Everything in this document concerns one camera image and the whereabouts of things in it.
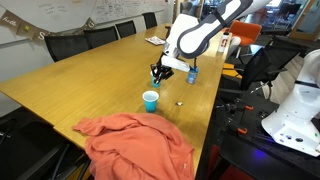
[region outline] black mesh chair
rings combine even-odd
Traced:
[[[263,82],[269,87],[269,97],[271,96],[272,81],[274,81],[279,73],[286,71],[285,66],[297,55],[304,57],[307,53],[308,47],[289,42],[287,40],[279,39],[273,36],[271,41],[264,47],[269,55],[271,65],[265,69],[263,73],[255,78],[255,82]],[[241,76],[244,75],[244,69],[247,64],[235,64],[234,68],[229,70],[236,70]]]
[[[91,49],[85,35],[45,36],[44,40],[54,62]]]
[[[144,22],[146,24],[146,29],[150,29],[150,28],[156,27],[158,25],[154,12],[143,13],[142,16],[143,16]]]
[[[83,32],[87,36],[92,48],[96,48],[119,39],[115,26],[95,30],[84,30]]]
[[[191,2],[180,2],[180,13],[189,14],[192,9]]]
[[[90,159],[51,125],[21,107],[0,117],[0,179],[67,179]]]
[[[0,119],[0,179],[37,179],[55,166],[65,140],[45,123]]]
[[[286,28],[289,28],[291,22],[299,11],[300,6],[301,4],[282,3],[275,17],[274,29],[280,24],[283,24]]]
[[[243,70],[242,79],[221,76],[217,98],[225,103],[232,103],[242,94],[251,94],[250,86],[267,74],[266,70],[271,66],[270,55],[261,48],[252,56]]]
[[[136,26],[134,25],[133,20],[127,21],[124,23],[116,24],[119,36],[121,38],[136,34]]]

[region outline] white robot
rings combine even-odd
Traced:
[[[226,0],[203,21],[180,14],[171,27],[162,55],[151,69],[155,83],[173,75],[171,68],[188,72],[189,64],[177,59],[196,58],[209,46],[212,36],[232,20],[250,14],[271,0]],[[318,156],[320,134],[311,122],[320,111],[320,50],[305,57],[305,63],[293,91],[280,107],[262,120],[273,139],[284,146]]]
[[[232,20],[253,13],[271,0],[225,0],[201,22],[196,17],[180,14],[170,29],[157,64],[151,65],[154,82],[159,83],[173,75],[171,68],[185,72],[188,63],[177,59],[179,55],[193,59],[201,55],[209,46],[208,42]]]
[[[320,134],[312,118],[320,112],[320,49],[304,58],[294,88],[262,127],[279,144],[319,156]]]

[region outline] water bottle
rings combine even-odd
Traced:
[[[187,78],[187,82],[188,82],[189,84],[194,84],[194,83],[196,83],[196,79],[197,79],[197,76],[198,76],[198,72],[199,72],[198,67],[196,67],[196,68],[191,67],[191,68],[190,68],[190,71],[189,71],[189,74],[188,74],[188,78]]]
[[[228,39],[229,39],[229,32],[226,31],[223,33],[223,35],[221,37],[218,52],[224,52],[224,49],[226,48],[227,43],[228,43]]]

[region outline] wooden table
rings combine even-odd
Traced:
[[[198,57],[196,84],[186,82],[186,72],[174,70],[156,89],[151,85],[150,64],[158,61],[162,46],[145,37],[164,38],[165,34],[164,25],[159,25],[2,82],[0,91],[84,148],[86,136],[71,126],[84,117],[143,113],[142,93],[155,90],[160,94],[155,113],[174,123],[193,145],[197,170],[227,51],[217,53],[221,37],[217,34],[207,52]]]

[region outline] plastic cup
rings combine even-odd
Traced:
[[[159,84],[154,83],[154,76],[152,75],[152,71],[150,71],[150,75],[151,75],[152,86],[155,87],[155,88],[160,87],[160,83]]]
[[[146,91],[142,94],[144,106],[149,113],[155,112],[159,94],[155,91]]]

